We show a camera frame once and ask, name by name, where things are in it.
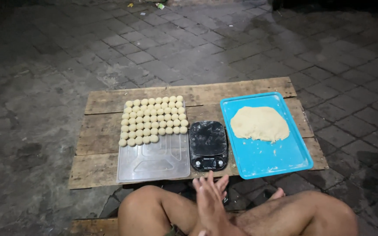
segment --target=tiled ground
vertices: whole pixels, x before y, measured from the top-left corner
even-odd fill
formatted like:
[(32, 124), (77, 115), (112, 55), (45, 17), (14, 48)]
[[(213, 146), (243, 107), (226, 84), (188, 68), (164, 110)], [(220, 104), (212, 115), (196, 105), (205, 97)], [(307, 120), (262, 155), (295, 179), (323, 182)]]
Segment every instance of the tiled ground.
[(378, 236), (378, 14), (271, 13), (261, 1), (30, 6), (0, 22), (0, 234), (58, 232), (117, 187), (67, 190), (89, 91), (290, 76), (330, 169), (234, 185), (323, 191)]

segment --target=raw dough ball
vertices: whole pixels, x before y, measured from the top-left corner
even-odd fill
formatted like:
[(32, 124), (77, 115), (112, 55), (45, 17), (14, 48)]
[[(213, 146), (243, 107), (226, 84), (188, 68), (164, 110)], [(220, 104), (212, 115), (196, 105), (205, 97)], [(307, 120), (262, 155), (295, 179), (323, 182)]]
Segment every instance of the raw dough ball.
[(164, 121), (164, 115), (157, 115), (157, 121)]
[(161, 108), (162, 109), (168, 108), (168, 104), (166, 102), (161, 103)]
[(173, 114), (171, 115), (171, 119), (174, 120), (179, 120), (179, 115), (178, 114)]
[(144, 112), (147, 108), (148, 108), (147, 105), (142, 105), (139, 107), (139, 110)]
[(144, 123), (144, 128), (151, 129), (151, 122)]
[(152, 122), (151, 123), (151, 128), (158, 128), (160, 124), (158, 122)]
[(138, 124), (138, 123), (142, 123), (143, 120), (144, 120), (144, 119), (143, 119), (141, 116), (139, 116), (139, 117), (137, 117), (137, 118), (135, 119), (135, 121), (136, 121), (137, 124)]
[(126, 140), (124, 140), (124, 139), (121, 139), (121, 140), (119, 140), (119, 146), (121, 146), (121, 147), (124, 147), (124, 146), (126, 146)]
[(142, 132), (144, 134), (144, 136), (150, 136), (151, 135), (151, 131), (149, 128), (145, 128)]
[(154, 98), (150, 98), (148, 100), (148, 104), (154, 105), (155, 104), (155, 99)]
[(128, 144), (130, 147), (135, 146), (135, 139), (128, 139), (127, 144)]
[(122, 132), (121, 133), (121, 139), (128, 139), (129, 135), (127, 132)]
[(122, 132), (128, 132), (129, 131), (129, 126), (122, 126), (121, 127)]
[(165, 121), (171, 121), (171, 115), (170, 114), (165, 114), (164, 115), (164, 120)]
[(185, 114), (180, 114), (179, 115), (179, 120), (186, 120), (186, 115)]
[(171, 109), (171, 114), (177, 114), (177, 112), (179, 112), (179, 109), (177, 109), (177, 108)]
[(171, 96), (171, 97), (168, 99), (168, 102), (176, 102), (176, 96)]
[(133, 124), (129, 126), (129, 131), (136, 131), (137, 125)]
[(137, 117), (136, 112), (129, 113), (129, 117), (130, 118), (136, 118)]
[(147, 109), (144, 111), (144, 115), (150, 116), (151, 115), (151, 110)]
[(160, 127), (165, 128), (167, 126), (167, 122), (165, 121), (160, 121)]
[(158, 128), (151, 128), (150, 130), (152, 135), (157, 135), (158, 134)]
[(159, 135), (165, 135), (165, 128), (159, 128), (158, 129), (158, 134)]
[(167, 127), (173, 127), (173, 121), (167, 121)]
[(180, 120), (174, 120), (173, 125), (174, 126), (180, 126)]
[(137, 130), (143, 130), (144, 129), (144, 123), (138, 123), (138, 124), (136, 124), (136, 129)]
[(144, 116), (144, 118), (142, 118), (142, 121), (144, 121), (145, 123), (150, 122), (150, 115)]
[(186, 134), (187, 132), (188, 132), (188, 128), (187, 127), (185, 127), (185, 126), (180, 127), (180, 133), (181, 134)]
[(129, 124), (131, 124), (131, 125), (133, 125), (133, 124), (136, 124), (137, 123), (137, 121), (136, 121), (136, 119), (135, 118), (129, 118)]
[(134, 100), (134, 106), (139, 106), (141, 104), (141, 101), (139, 99)]
[(133, 105), (134, 105), (134, 104), (133, 104), (132, 101), (127, 101), (127, 102), (125, 103), (125, 106), (126, 106), (127, 108), (131, 108)]
[(144, 136), (144, 137), (142, 138), (142, 141), (143, 141), (145, 144), (150, 143), (150, 136)]
[(132, 108), (132, 111), (133, 111), (133, 112), (137, 112), (137, 111), (139, 111), (139, 109), (140, 109), (140, 108), (139, 108), (138, 106), (137, 106), (137, 107), (133, 107), (133, 108)]
[(180, 128), (179, 127), (174, 127), (173, 128), (173, 133), (180, 134)]
[(125, 108), (125, 109), (123, 110), (123, 112), (129, 114), (129, 113), (132, 112), (132, 108)]
[(186, 127), (186, 126), (189, 125), (189, 122), (187, 120), (182, 120), (182, 121), (180, 121), (180, 125)]
[(123, 120), (121, 121), (121, 125), (123, 125), (123, 126), (127, 126), (127, 125), (129, 125), (129, 120), (128, 120), (128, 119), (123, 119)]
[(135, 144), (136, 145), (141, 145), (142, 144), (142, 137), (136, 137), (135, 138)]
[(164, 109), (165, 114), (170, 114), (171, 113), (171, 108), (165, 108)]
[(144, 116), (144, 112), (143, 111), (141, 111), (141, 110), (139, 110), (138, 112), (137, 112), (137, 115), (136, 115), (137, 117), (143, 117)]
[(183, 114), (185, 113), (186, 109), (185, 108), (179, 108), (177, 109), (177, 114)]
[(129, 138), (134, 139), (134, 138), (136, 138), (136, 136), (137, 136), (137, 134), (135, 133), (135, 131), (129, 132)]
[(165, 128), (165, 133), (166, 134), (172, 134), (173, 133), (173, 128), (172, 127)]
[(182, 102), (176, 102), (176, 108), (181, 108), (183, 106), (183, 103)]
[(152, 143), (158, 142), (158, 136), (157, 135), (151, 135), (150, 142), (152, 142)]
[(135, 135), (137, 136), (137, 137), (142, 137), (143, 135), (144, 135), (144, 132), (142, 131), (142, 130), (137, 130), (137, 131), (135, 131)]
[(148, 99), (146, 99), (146, 98), (142, 99), (141, 105), (148, 105)]
[(274, 143), (290, 135), (285, 119), (270, 107), (243, 107), (231, 118), (231, 128), (237, 138)]

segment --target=dough ball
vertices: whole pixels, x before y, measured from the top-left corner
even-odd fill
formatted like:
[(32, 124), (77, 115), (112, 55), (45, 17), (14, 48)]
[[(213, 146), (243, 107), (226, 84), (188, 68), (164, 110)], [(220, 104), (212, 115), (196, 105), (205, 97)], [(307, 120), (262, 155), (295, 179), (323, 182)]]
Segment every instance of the dough ball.
[(129, 135), (127, 132), (122, 132), (121, 133), (121, 139), (128, 139)]
[(135, 118), (129, 118), (129, 124), (131, 124), (131, 125), (133, 125), (133, 124), (136, 124), (137, 123), (137, 121), (136, 121), (136, 119)]
[(150, 136), (151, 135), (151, 131), (149, 128), (145, 128), (142, 133), (144, 134), (144, 136)]
[(180, 114), (179, 115), (179, 120), (186, 120), (186, 115), (185, 114)]
[(182, 102), (176, 102), (176, 108), (181, 108), (183, 106), (183, 103)]
[(144, 120), (144, 119), (143, 119), (141, 116), (139, 116), (139, 117), (137, 117), (137, 118), (135, 119), (135, 121), (136, 121), (137, 124), (142, 123), (143, 120)]
[(142, 141), (145, 143), (145, 144), (149, 144), (150, 143), (150, 136), (144, 136), (142, 138)]
[(144, 118), (142, 118), (142, 121), (144, 121), (144, 123), (150, 122), (150, 115), (144, 116)]
[(187, 120), (182, 120), (182, 121), (180, 121), (180, 125), (186, 127), (186, 126), (189, 125), (189, 122)]
[(152, 135), (157, 135), (158, 134), (158, 128), (151, 128), (150, 132)]
[(152, 143), (158, 142), (158, 136), (157, 135), (151, 135), (150, 142), (152, 142)]
[(163, 114), (164, 114), (164, 110), (162, 108), (157, 110), (157, 115), (163, 115)]
[(170, 114), (165, 114), (164, 115), (164, 120), (165, 121), (171, 121), (171, 115)]
[(159, 135), (165, 135), (165, 128), (159, 128), (158, 129), (158, 134)]
[(121, 121), (121, 125), (123, 125), (123, 126), (127, 126), (127, 125), (129, 125), (129, 120), (128, 120), (128, 119), (123, 119), (123, 120)]
[(132, 112), (132, 108), (125, 108), (125, 109), (123, 110), (123, 112), (129, 114), (129, 113)]
[(188, 132), (188, 128), (187, 127), (185, 127), (185, 126), (181, 126), (180, 127), (180, 133), (181, 134), (186, 134)]
[(141, 145), (142, 144), (142, 137), (136, 137), (135, 138), (135, 144), (136, 145)]
[(159, 125), (160, 125), (160, 128), (165, 128), (167, 126), (167, 122), (160, 121)]
[(157, 115), (157, 121), (158, 122), (164, 121), (164, 115)]
[(144, 131), (142, 131), (141, 129), (139, 129), (139, 130), (135, 131), (135, 135), (137, 137), (142, 137), (144, 135)]
[(130, 139), (134, 139), (137, 137), (137, 134), (135, 133), (135, 131), (130, 131), (128, 134), (129, 134)]
[(155, 104), (155, 99), (154, 98), (150, 98), (148, 100), (148, 104), (154, 105)]
[(136, 118), (137, 117), (136, 112), (129, 113), (129, 117), (130, 118)]
[(171, 96), (171, 97), (168, 99), (168, 102), (176, 102), (176, 96)]
[(179, 112), (179, 109), (177, 109), (177, 108), (171, 109), (171, 114), (177, 114), (178, 112)]
[(158, 97), (155, 99), (156, 104), (161, 104), (163, 102), (162, 98)]
[(137, 125), (133, 124), (129, 126), (129, 131), (136, 131)]
[(138, 123), (138, 124), (136, 124), (136, 129), (137, 130), (143, 130), (144, 129), (144, 123)]
[(173, 127), (173, 121), (167, 121), (166, 125), (167, 127)]
[(135, 139), (128, 139), (127, 144), (128, 144), (129, 147), (135, 146)]
[(122, 126), (121, 127), (122, 132), (128, 132), (129, 131), (129, 126)]
[(144, 112), (147, 108), (148, 108), (147, 105), (142, 105), (142, 106), (139, 107), (139, 110)]
[(141, 110), (139, 110), (139, 111), (137, 111), (137, 115), (136, 116), (137, 117), (143, 117), (144, 116), (144, 112), (141, 111)]
[(125, 106), (126, 106), (127, 108), (131, 108), (133, 105), (134, 105), (134, 103), (133, 103), (132, 101), (127, 101), (127, 102), (125, 103)]
[(171, 115), (171, 119), (174, 120), (179, 120), (179, 115), (178, 114), (173, 114)]
[(145, 110), (144, 111), (144, 115), (150, 116), (151, 115), (151, 110), (150, 109)]
[(177, 114), (183, 114), (183, 113), (185, 113), (185, 111), (186, 111), (186, 109), (185, 108), (179, 108), (179, 109), (177, 109)]
[(151, 123), (151, 128), (158, 128), (160, 124), (158, 122), (152, 122)]
[(141, 105), (148, 105), (148, 99), (144, 98), (141, 100)]
[(132, 108), (132, 111), (133, 111), (133, 112), (137, 112), (137, 111), (139, 111), (139, 109), (140, 109), (139, 107), (133, 107), (133, 108)]
[(124, 147), (126, 146), (127, 141), (124, 139), (119, 140), (119, 146)]
[(141, 101), (139, 99), (134, 100), (134, 106), (138, 106), (141, 104)]
[(174, 127), (173, 128), (173, 133), (180, 134), (180, 128), (179, 127)]
[(165, 133), (166, 134), (172, 134), (173, 133), (173, 128), (172, 127), (165, 128)]
[(171, 108), (164, 109), (164, 114), (170, 114), (170, 113), (171, 113)]
[(168, 104), (166, 102), (161, 103), (161, 108), (162, 109), (168, 108)]
[(174, 120), (173, 125), (174, 126), (180, 126), (180, 120)]
[(151, 122), (144, 123), (144, 128), (151, 129)]
[(123, 115), (122, 115), (122, 119), (129, 119), (130, 117), (129, 117), (129, 114), (128, 113), (124, 113)]

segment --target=blue tray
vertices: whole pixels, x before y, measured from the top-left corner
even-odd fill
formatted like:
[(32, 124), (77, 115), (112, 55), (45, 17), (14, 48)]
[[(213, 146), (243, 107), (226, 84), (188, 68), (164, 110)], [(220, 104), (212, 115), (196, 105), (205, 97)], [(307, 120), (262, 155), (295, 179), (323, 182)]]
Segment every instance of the blue tray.
[[(230, 120), (242, 107), (271, 107), (286, 121), (290, 135), (275, 143), (241, 139), (234, 135)], [(298, 131), (284, 98), (278, 92), (253, 94), (221, 100), (227, 133), (239, 174), (244, 179), (284, 174), (313, 167), (313, 160)]]

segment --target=kitchen scale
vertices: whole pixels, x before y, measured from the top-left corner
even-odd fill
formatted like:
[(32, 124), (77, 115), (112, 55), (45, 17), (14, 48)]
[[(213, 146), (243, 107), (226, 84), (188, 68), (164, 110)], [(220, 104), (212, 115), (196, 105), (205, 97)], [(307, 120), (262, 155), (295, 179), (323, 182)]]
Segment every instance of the kitchen scale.
[(217, 121), (197, 121), (189, 130), (190, 163), (197, 171), (223, 170), (228, 163), (224, 126)]

